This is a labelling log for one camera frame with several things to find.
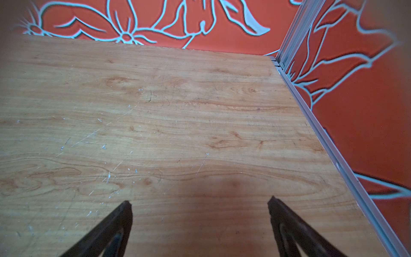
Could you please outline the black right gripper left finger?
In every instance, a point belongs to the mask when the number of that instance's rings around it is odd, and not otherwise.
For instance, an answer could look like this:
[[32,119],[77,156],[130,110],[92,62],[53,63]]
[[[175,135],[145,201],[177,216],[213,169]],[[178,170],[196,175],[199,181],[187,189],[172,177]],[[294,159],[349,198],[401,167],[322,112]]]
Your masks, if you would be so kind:
[[132,205],[129,201],[124,201],[62,256],[122,257],[132,223]]

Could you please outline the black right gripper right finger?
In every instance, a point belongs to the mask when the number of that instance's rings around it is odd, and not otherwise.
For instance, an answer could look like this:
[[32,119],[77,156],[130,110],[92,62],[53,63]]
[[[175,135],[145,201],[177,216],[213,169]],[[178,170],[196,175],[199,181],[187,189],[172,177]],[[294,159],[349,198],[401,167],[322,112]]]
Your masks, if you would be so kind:
[[345,256],[280,199],[271,197],[268,210],[281,257],[299,257],[300,250],[308,257]]

